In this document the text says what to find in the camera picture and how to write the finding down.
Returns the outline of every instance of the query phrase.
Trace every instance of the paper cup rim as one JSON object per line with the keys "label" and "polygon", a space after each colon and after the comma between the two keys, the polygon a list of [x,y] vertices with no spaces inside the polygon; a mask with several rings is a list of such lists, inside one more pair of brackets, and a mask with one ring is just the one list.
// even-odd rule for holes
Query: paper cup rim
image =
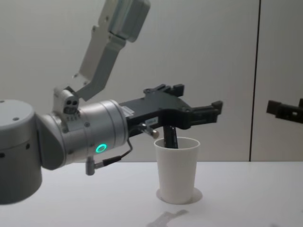
{"label": "paper cup rim", "polygon": [[180,136],[177,136],[177,138],[178,138],[178,139],[192,140],[192,141],[197,142],[198,144],[197,144],[196,146],[194,146],[194,147],[190,147],[190,148],[178,148],[178,149],[174,149],[174,148],[165,148],[165,147],[161,147],[161,146],[157,145],[157,142],[160,141],[160,140],[164,140],[164,138],[157,139],[156,141],[154,141],[153,144],[154,144],[155,147],[164,148],[164,149],[166,149],[166,150],[191,150],[191,149],[194,149],[194,148],[198,148],[198,147],[201,145],[201,143],[200,143],[198,140],[193,139],[193,138],[180,137]]}

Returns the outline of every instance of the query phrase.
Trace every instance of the silver cylindrical joint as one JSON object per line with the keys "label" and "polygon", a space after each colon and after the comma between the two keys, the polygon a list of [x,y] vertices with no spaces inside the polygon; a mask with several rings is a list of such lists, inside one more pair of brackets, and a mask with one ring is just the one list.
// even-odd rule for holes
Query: silver cylindrical joint
{"label": "silver cylindrical joint", "polygon": [[113,100],[79,108],[74,115],[60,116],[64,165],[77,162],[115,147],[128,139],[126,117]]}
{"label": "silver cylindrical joint", "polygon": [[42,182],[36,115],[17,100],[0,101],[0,204],[34,194]]}

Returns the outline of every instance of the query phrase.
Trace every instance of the white wall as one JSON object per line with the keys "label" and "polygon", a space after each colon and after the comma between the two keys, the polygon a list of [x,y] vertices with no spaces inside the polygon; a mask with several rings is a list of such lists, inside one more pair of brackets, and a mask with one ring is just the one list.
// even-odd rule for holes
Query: white wall
{"label": "white wall", "polygon": [[[0,1],[0,97],[49,112],[53,88],[78,71],[103,4]],[[248,160],[257,21],[258,0],[151,0],[138,40],[121,51],[106,89],[91,102],[123,102],[145,88],[183,83],[192,106],[224,101],[218,123],[178,133],[201,141],[199,159]],[[126,160],[155,160],[151,138],[132,142]]]}
{"label": "white wall", "polygon": [[301,0],[261,4],[253,161],[303,161],[302,125],[266,114],[268,100],[298,106],[303,98],[302,9]]}

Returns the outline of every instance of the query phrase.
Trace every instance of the white paper cup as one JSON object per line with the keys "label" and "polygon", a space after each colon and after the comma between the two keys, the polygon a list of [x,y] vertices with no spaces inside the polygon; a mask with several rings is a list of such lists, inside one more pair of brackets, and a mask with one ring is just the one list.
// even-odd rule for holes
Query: white paper cup
{"label": "white paper cup", "polygon": [[200,142],[178,137],[178,149],[164,147],[164,139],[154,143],[158,163],[160,196],[171,204],[186,204],[193,198]]}

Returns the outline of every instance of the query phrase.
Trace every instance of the white table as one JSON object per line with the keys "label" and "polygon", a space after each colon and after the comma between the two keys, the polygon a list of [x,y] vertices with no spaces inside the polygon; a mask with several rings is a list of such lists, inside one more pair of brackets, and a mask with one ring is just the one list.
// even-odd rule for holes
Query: white table
{"label": "white table", "polygon": [[203,199],[170,205],[155,196],[156,163],[84,164],[43,171],[31,198],[0,206],[1,227],[146,227],[163,212],[188,213],[168,227],[303,227],[303,162],[198,163]]}

